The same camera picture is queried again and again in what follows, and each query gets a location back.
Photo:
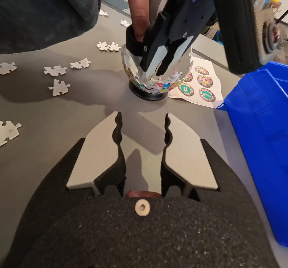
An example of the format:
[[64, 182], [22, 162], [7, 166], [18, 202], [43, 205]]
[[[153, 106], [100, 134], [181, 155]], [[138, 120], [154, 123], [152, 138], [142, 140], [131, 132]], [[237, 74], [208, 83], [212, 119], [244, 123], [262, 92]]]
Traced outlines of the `partly built puzzle ball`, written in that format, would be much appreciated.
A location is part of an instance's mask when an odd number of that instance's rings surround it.
[[151, 79], [146, 79], [145, 72], [140, 67], [142, 57], [133, 55], [126, 48], [126, 45], [121, 48], [122, 64], [126, 75], [135, 86], [148, 93], [165, 93], [174, 89], [185, 80], [192, 66], [192, 46], [190, 46], [178, 62], [164, 75], [156, 75], [156, 69]]

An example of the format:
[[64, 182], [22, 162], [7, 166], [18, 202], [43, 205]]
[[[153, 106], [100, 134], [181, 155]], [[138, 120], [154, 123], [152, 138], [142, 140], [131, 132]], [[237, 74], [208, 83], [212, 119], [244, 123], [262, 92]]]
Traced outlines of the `joined white puzzle strip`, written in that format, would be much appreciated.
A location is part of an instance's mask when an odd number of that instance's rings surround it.
[[[78, 62], [70, 63], [70, 68], [74, 69], [82, 69], [82, 68], [88, 68], [92, 61], [89, 61], [87, 58], [80, 60]], [[54, 66], [54, 67], [44, 67], [44, 74], [49, 74], [52, 77], [56, 77], [59, 75], [66, 74], [67, 67], [61, 67], [60, 65]]]

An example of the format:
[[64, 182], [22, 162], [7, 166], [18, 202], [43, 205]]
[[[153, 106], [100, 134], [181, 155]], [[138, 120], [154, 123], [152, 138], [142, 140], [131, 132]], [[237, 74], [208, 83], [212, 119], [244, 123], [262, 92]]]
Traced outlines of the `black ball stand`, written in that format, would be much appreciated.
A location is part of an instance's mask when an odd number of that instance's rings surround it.
[[141, 90], [140, 88], [138, 88], [137, 86], [135, 86], [131, 80], [129, 80], [128, 83], [129, 89], [131, 90], [131, 92], [137, 96], [138, 98], [142, 99], [142, 100], [146, 100], [146, 101], [160, 101], [162, 99], [164, 99], [165, 97], [167, 97], [168, 92], [165, 93], [148, 93], [144, 90]]

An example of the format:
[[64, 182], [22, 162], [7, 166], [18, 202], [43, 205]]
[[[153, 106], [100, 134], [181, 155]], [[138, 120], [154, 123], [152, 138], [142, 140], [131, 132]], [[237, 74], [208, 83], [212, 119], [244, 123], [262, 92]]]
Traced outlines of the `person's right hand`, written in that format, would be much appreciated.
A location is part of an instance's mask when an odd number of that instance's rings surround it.
[[151, 191], [135, 191], [129, 190], [125, 197], [127, 198], [162, 198], [162, 195]]

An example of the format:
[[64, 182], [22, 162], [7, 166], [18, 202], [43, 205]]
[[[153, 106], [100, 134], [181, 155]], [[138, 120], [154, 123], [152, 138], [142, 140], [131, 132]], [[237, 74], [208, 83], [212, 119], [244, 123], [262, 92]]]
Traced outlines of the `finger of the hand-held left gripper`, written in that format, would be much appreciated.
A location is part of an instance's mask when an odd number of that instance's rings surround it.
[[194, 37], [190, 36], [187, 39], [179, 39], [172, 42], [168, 46], [167, 54], [157, 68], [156, 75], [164, 75], [168, 69], [173, 67], [191, 46], [193, 39]]
[[157, 48], [157, 51], [155, 55], [153, 56], [152, 61], [150, 62], [147, 71], [145, 72], [145, 78], [151, 79], [151, 77], [154, 75], [156, 69], [161, 64], [165, 56], [167, 55], [167, 48], [165, 46], [159, 46]]

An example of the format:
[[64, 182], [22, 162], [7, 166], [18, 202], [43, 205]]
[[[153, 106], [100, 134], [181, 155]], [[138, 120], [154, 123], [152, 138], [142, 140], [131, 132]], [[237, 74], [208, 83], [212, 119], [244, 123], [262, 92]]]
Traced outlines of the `puzzle instruction sheet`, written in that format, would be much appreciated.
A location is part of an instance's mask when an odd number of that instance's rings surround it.
[[169, 98], [217, 109], [223, 106], [221, 82], [215, 74], [211, 61], [191, 57], [192, 66], [185, 80], [168, 92]]

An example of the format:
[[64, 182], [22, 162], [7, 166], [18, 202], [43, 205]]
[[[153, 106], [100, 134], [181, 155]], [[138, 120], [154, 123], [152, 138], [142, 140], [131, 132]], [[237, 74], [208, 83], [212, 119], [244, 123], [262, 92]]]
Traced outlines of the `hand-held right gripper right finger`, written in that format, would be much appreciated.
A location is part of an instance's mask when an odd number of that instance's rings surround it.
[[186, 198], [195, 189], [217, 191], [218, 184], [201, 138], [171, 113], [165, 116], [165, 147], [161, 160], [161, 193], [175, 186]]

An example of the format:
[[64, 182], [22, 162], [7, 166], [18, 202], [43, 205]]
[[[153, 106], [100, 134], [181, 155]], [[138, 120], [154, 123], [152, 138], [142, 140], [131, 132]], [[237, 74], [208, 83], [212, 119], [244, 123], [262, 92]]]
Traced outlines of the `person's left forearm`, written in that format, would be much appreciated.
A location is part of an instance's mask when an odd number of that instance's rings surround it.
[[47, 48], [92, 29], [102, 0], [0, 0], [0, 54]]

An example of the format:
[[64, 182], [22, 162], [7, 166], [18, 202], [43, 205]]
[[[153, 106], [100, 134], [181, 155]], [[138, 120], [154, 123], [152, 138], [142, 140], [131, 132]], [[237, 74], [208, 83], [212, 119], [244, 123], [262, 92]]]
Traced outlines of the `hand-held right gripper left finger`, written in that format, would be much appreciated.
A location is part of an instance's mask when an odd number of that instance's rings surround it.
[[120, 145], [122, 125], [121, 112], [113, 112], [88, 133], [67, 189], [91, 188], [100, 196], [107, 187], [114, 186], [121, 197], [124, 195], [126, 162]]

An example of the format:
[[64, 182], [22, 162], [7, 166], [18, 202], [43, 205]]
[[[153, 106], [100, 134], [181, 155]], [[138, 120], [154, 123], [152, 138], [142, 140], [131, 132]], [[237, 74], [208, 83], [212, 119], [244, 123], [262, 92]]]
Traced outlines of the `person's left hand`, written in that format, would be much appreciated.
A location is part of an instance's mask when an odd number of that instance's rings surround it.
[[150, 25], [149, 0], [128, 0], [128, 4], [135, 39], [138, 42], [143, 42], [146, 29]]

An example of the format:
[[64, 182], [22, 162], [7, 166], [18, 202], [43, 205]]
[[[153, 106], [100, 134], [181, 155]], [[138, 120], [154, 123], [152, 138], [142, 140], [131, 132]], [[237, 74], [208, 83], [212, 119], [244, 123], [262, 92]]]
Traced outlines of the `blue plastic bin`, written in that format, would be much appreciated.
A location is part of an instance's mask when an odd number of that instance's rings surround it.
[[288, 246], [288, 66], [244, 75], [224, 104], [278, 244]]

